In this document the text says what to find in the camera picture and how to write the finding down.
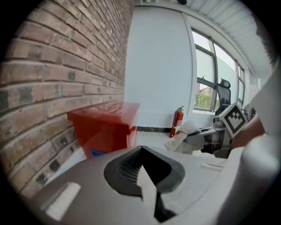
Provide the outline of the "window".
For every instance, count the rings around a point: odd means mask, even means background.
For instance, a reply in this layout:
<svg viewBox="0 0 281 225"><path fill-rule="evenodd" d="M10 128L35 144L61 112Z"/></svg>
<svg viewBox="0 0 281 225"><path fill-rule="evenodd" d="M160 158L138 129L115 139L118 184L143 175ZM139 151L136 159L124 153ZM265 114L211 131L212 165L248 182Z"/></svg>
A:
<svg viewBox="0 0 281 225"><path fill-rule="evenodd" d="M219 106L216 85L226 80L230 84L230 103L243 106L245 72L241 65L212 37L192 30L197 62L197 90L194 110L215 112Z"/></svg>

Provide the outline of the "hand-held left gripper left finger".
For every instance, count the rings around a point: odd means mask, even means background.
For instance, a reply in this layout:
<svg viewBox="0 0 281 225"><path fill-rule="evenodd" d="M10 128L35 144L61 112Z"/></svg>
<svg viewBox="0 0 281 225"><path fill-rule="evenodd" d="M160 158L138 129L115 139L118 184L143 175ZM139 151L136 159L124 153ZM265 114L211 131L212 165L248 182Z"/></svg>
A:
<svg viewBox="0 0 281 225"><path fill-rule="evenodd" d="M132 149L81 161L34 196L45 224L154 224L136 179L116 171Z"/></svg>

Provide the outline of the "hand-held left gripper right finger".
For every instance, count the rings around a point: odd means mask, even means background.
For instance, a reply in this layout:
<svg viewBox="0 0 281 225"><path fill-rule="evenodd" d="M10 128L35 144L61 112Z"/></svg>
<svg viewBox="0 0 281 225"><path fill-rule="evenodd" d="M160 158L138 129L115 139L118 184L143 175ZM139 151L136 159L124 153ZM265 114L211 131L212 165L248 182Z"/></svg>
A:
<svg viewBox="0 0 281 225"><path fill-rule="evenodd" d="M226 161L152 146L142 149L142 167L154 186L153 217L165 222L191 209L221 173Z"/></svg>

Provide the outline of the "black office chair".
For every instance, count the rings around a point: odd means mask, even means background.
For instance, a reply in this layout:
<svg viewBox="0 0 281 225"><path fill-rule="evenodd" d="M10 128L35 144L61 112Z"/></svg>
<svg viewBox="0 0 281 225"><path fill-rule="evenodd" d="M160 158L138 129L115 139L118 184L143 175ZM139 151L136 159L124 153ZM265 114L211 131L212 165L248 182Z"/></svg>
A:
<svg viewBox="0 0 281 225"><path fill-rule="evenodd" d="M215 112L215 116L218 116L221 112L223 112L230 104L231 104L231 91L230 91L231 84L229 81L225 79L221 79L220 83L216 84L216 90L219 96L219 108ZM248 103L242 109L246 119L250 122L256 114L255 109Z"/></svg>

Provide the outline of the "person's right forearm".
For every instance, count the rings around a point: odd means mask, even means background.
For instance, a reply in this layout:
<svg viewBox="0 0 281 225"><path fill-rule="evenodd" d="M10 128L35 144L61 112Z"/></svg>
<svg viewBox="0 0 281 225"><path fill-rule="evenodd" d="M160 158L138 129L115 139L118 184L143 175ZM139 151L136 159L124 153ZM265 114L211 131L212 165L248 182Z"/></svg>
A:
<svg viewBox="0 0 281 225"><path fill-rule="evenodd" d="M264 127L256 114L253 119L248 122L240 132L234 137L231 148L245 147L252 139L265 133Z"/></svg>

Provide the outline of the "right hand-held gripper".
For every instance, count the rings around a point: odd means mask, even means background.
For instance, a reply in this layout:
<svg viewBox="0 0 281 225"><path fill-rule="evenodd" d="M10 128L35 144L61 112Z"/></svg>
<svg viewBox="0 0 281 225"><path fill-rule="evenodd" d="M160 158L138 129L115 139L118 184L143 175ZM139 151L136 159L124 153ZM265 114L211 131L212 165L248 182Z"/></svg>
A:
<svg viewBox="0 0 281 225"><path fill-rule="evenodd" d="M202 153L209 153L217 158L227 158L231 152L234 137L247 123L243 110L236 103L223 104L215 113L212 127L189 134L184 142L204 145Z"/></svg>

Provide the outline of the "white cloth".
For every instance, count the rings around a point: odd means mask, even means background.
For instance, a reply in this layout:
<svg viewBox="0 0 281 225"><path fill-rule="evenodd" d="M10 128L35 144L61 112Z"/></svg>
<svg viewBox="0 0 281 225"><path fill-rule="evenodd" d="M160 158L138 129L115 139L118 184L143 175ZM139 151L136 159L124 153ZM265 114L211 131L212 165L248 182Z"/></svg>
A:
<svg viewBox="0 0 281 225"><path fill-rule="evenodd" d="M204 148L204 145L189 144L184 141L188 135L196 133L201 133L200 129L194 124L192 120L188 120L181 125L176 134L172 138L170 138L164 144L164 146L167 150L172 152L192 155L194 151L199 151Z"/></svg>

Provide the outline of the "red fire extinguisher box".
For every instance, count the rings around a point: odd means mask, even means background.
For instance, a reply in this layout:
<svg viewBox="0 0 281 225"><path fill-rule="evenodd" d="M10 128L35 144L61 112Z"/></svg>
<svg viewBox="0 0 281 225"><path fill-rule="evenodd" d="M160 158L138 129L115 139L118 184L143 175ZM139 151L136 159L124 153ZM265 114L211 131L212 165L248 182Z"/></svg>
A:
<svg viewBox="0 0 281 225"><path fill-rule="evenodd" d="M140 104L108 101L67 112L87 159L136 145Z"/></svg>

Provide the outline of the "red fire extinguisher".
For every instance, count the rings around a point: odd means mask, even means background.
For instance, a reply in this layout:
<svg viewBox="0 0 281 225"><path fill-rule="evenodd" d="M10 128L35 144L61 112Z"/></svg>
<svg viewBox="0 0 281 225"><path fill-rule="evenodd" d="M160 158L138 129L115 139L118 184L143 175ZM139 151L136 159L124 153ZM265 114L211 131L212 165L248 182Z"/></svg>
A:
<svg viewBox="0 0 281 225"><path fill-rule="evenodd" d="M181 126L183 117L184 117L184 106L181 106L174 113L172 127L169 134L170 138L172 138L175 135L177 129Z"/></svg>

